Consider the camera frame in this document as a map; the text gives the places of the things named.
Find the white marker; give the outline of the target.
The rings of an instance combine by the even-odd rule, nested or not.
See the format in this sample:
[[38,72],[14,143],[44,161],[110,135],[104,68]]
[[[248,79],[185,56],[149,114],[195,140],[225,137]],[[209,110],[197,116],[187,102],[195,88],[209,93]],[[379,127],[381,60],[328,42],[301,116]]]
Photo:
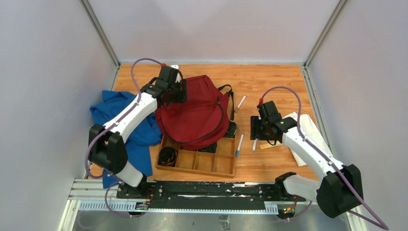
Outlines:
[[246,99],[246,95],[244,95],[244,96],[242,97],[242,99],[240,100],[240,102],[239,102],[238,105],[236,106],[234,112],[238,112],[238,111],[239,111],[239,109],[241,108],[241,106],[242,106],[243,102],[245,101],[245,99]]

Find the red backpack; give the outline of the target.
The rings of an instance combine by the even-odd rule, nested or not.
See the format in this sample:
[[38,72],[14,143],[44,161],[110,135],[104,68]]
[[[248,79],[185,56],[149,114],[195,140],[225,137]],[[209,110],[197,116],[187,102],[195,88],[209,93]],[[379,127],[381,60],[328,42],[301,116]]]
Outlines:
[[229,129],[234,112],[229,111],[234,93],[229,84],[216,87],[207,75],[190,77],[187,101],[171,103],[155,111],[162,134],[186,150],[198,150],[216,143]]

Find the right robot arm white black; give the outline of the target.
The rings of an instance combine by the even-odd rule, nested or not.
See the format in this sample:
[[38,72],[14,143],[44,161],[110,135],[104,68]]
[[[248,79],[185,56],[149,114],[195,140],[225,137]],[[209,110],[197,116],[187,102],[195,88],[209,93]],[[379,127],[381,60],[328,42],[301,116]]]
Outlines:
[[282,174],[275,179],[275,195],[287,201],[296,195],[316,202],[321,211],[335,218],[359,205],[363,200],[360,170],[355,165],[344,165],[332,154],[320,150],[316,143],[303,133],[292,117],[283,118],[275,103],[269,101],[257,106],[258,116],[252,116],[251,140],[281,143],[294,151],[315,173],[311,180],[295,172]]

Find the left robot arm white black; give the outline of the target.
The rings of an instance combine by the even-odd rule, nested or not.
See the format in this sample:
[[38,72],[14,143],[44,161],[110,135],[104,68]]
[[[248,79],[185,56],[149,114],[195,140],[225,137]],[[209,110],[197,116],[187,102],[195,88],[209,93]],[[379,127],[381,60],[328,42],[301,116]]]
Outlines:
[[181,96],[185,101],[186,81],[179,65],[162,65],[159,76],[142,88],[118,115],[101,124],[94,124],[89,130],[89,145],[85,165],[100,166],[115,176],[119,182],[129,186],[129,193],[136,199],[147,194],[143,183],[145,174],[134,167],[128,158],[126,141],[131,133],[162,104]]

